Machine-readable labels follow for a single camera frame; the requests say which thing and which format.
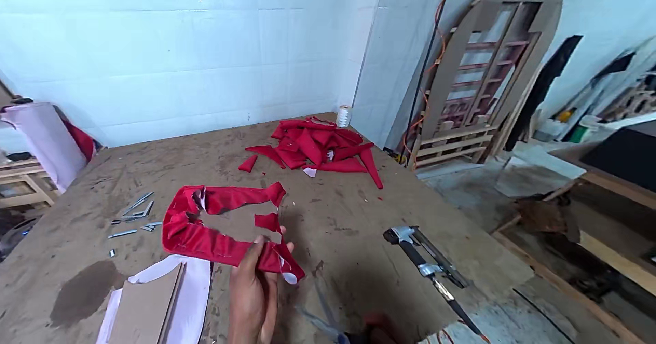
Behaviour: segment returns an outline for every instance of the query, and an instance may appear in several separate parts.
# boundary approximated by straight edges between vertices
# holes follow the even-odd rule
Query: cardboard
[[[183,264],[178,264],[166,275],[143,284],[126,281],[109,344],[162,343],[183,271]]]

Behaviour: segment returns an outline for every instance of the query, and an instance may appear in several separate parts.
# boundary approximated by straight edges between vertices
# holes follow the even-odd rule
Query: black cable
[[[515,293],[517,293],[520,297],[524,298],[524,300],[527,301],[527,302],[529,303],[529,305],[531,305],[531,306],[532,306],[533,308],[535,308],[535,309],[536,309],[541,315],[543,315],[543,316],[546,318],[546,320],[547,320],[549,323],[551,323],[551,324],[556,328],[556,330],[558,330],[558,332],[560,332],[561,334],[563,334],[563,336],[564,336],[564,337],[565,337],[570,343],[572,343],[572,344],[576,344],[576,343],[574,342],[574,340],[572,340],[572,339],[571,339],[571,338],[570,338],[570,337],[569,337],[564,331],[562,331],[562,329],[559,328],[558,325],[556,325],[556,323],[553,322],[553,321],[551,320],[551,318],[549,318],[549,316],[547,316],[544,312],[542,312],[542,310],[541,310],[540,308],[538,308],[538,307],[535,305],[535,303],[533,303],[529,298],[526,298],[522,293],[519,292],[519,290],[517,290],[517,289],[515,289],[515,288],[513,288],[512,290],[513,290]]]
[[[404,143],[406,143],[407,146],[407,139],[408,139],[408,131],[410,131],[410,126],[412,125],[412,118],[414,116],[414,106],[416,105],[416,97],[419,94],[419,88],[421,87],[421,80],[424,77],[424,71],[426,70],[426,64],[428,63],[428,59],[431,57],[431,49],[433,48],[433,42],[435,41],[435,35],[438,33],[438,25],[439,21],[442,19],[442,13],[444,12],[444,7],[447,4],[447,0],[441,0],[441,7],[439,7],[439,12],[438,12],[438,17],[435,20],[435,26],[433,27],[433,35],[430,37],[430,43],[428,44],[428,50],[426,51],[426,57],[424,57],[424,63],[421,66],[421,70],[419,71],[419,79],[416,82],[416,88],[414,90],[414,99],[412,101],[412,108],[410,109],[410,117],[408,117],[408,125],[406,127],[406,133],[404,133]],[[401,158],[404,156],[404,153],[406,153],[406,146],[404,146],[401,149]],[[408,161],[406,161],[406,166],[408,167],[408,163],[410,158],[408,157]]]

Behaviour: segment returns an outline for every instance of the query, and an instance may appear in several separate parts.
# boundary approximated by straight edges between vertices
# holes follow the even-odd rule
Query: dusty work surface
[[[252,173],[238,171],[252,155],[243,148],[273,143],[276,125],[102,151],[0,263],[0,343],[93,343],[110,291],[167,255],[161,248],[161,227],[107,239],[134,229],[132,224],[146,223],[110,226],[110,221],[149,191],[155,192],[150,198],[155,204],[148,222],[159,221],[184,185],[266,187],[280,181],[286,189],[280,221],[288,229],[286,239],[296,244],[293,254],[307,277],[297,286],[281,282],[275,342],[322,337],[293,308],[304,305],[322,316],[314,276],[350,331],[358,331],[371,312],[387,313],[407,342],[455,322],[455,314],[401,248],[382,238],[391,226],[419,225],[474,282],[458,290],[446,281],[468,311],[505,296],[532,276],[528,266],[380,150],[373,155],[383,190],[367,173],[320,171],[312,179],[300,170],[280,169],[262,155]],[[114,258],[108,256],[110,249],[116,249]],[[229,275],[228,266],[213,264],[201,343],[225,342]]]

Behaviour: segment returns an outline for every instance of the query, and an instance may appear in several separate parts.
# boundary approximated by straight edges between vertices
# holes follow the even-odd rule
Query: pile of red fabric
[[[246,150],[269,157],[282,169],[287,165],[290,169],[300,167],[305,172],[368,172],[378,189],[382,189],[371,154],[373,143],[362,144],[362,137],[354,131],[340,129],[335,123],[312,117],[282,120],[271,138],[279,140],[276,147],[266,145],[248,147]],[[250,172],[256,159],[257,155],[252,155],[239,169]]]

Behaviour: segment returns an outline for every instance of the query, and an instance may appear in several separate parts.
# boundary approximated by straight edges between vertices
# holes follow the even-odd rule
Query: red fabric scrap
[[[239,242],[218,230],[203,226],[198,219],[200,209],[192,195],[205,192],[207,213],[216,215],[225,210],[231,211],[245,204],[259,204],[271,201],[275,206],[285,195],[279,182],[266,189],[238,187],[182,187],[168,206],[162,224],[162,247],[169,253],[207,259],[212,262],[239,266],[250,242]],[[280,229],[277,214],[255,215],[256,226],[266,227],[278,232],[280,244],[267,242],[258,260],[257,268],[269,273],[281,273],[286,281],[295,284],[305,277],[305,273],[291,256]]]
[[[360,164],[356,158],[346,158],[342,161],[333,161],[321,165],[307,165],[304,169],[310,168],[319,171],[333,171],[339,173],[365,173],[367,169]]]
[[[298,152],[299,151],[299,144],[296,143],[296,140],[292,140],[289,137],[284,137],[278,142],[278,147],[282,150],[287,150],[290,152]]]
[[[296,143],[299,144],[300,151],[303,152],[315,165],[321,164],[323,162],[322,150],[317,146],[317,143],[310,136],[310,131],[307,129],[303,130],[303,133],[296,140]]]
[[[255,160],[257,160],[256,154],[248,157],[248,160],[245,160],[244,163],[238,167],[238,169],[249,173],[252,170],[252,167],[255,165]]]
[[[285,130],[282,127],[282,124],[278,124],[278,127],[275,128],[274,133],[271,134],[271,138],[273,139],[283,139],[285,136]]]
[[[317,117],[307,117],[305,120],[280,121],[272,138],[278,139],[275,148],[262,145],[246,149],[266,155],[282,169],[286,165],[290,169],[302,167],[335,172],[368,172],[376,186],[382,189],[371,152],[373,143],[362,144],[364,139],[355,131],[339,128],[336,123]],[[330,150],[333,151],[331,159],[328,157]]]
[[[275,161],[276,164],[280,165],[281,169],[286,168],[285,165],[283,164],[283,160],[280,158],[278,153],[274,151],[274,148],[271,146],[255,146],[255,147],[248,147],[246,150],[250,150],[251,152],[259,153],[262,155],[265,155],[272,160]]]
[[[315,139],[317,143],[325,147],[325,145],[328,143],[328,140],[332,138],[332,131],[312,130],[310,131],[310,136],[312,136],[312,139]]]
[[[284,150],[280,146],[275,147],[274,150],[283,159],[285,164],[292,170],[298,169],[299,167],[306,164],[307,157],[303,153],[290,152],[288,150]]]
[[[359,145],[356,147],[347,147],[347,148],[336,148],[334,150],[334,156],[332,157],[333,161],[340,161],[344,158],[353,157],[354,155],[360,154],[363,150],[373,147],[373,143],[367,143],[365,145]]]
[[[93,138],[89,137],[88,134],[78,129],[78,127],[72,123],[66,120],[62,120],[62,122],[64,123],[64,126],[66,126],[66,129],[70,133],[71,137],[73,137],[73,140],[80,148],[80,151],[82,151],[82,154],[84,154],[86,163],[91,161],[91,158],[96,155],[96,143],[94,143]]]
[[[378,187],[378,189],[382,189],[382,181],[381,178],[378,176],[378,170],[376,169],[376,164],[373,162],[373,155],[371,154],[371,148],[367,148],[363,150],[362,152],[360,152],[359,156],[360,159],[362,160],[362,163],[365,164],[367,171],[371,175],[373,182],[376,183],[376,187]]]
[[[360,137],[360,134],[356,133],[355,131],[348,129],[335,129],[334,132],[335,134],[338,134],[340,137],[347,139],[355,145],[362,143],[362,137]]]
[[[289,129],[289,130],[287,130],[287,136],[293,141],[296,141],[302,133],[303,133],[303,129]]]

